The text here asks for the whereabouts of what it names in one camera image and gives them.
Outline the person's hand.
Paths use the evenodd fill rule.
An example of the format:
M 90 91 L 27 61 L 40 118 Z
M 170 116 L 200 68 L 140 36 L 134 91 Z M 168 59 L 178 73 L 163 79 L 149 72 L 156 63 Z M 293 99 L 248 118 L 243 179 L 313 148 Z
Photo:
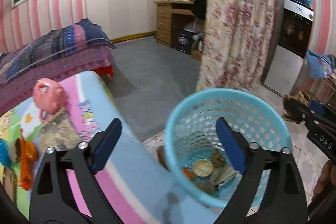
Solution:
M 331 182 L 333 186 L 336 184 L 336 174 L 335 174 L 335 165 L 331 160 L 328 160 L 322 170 L 321 175 L 319 176 L 317 183 L 313 189 L 313 195 L 316 196 L 324 190 L 328 182 Z

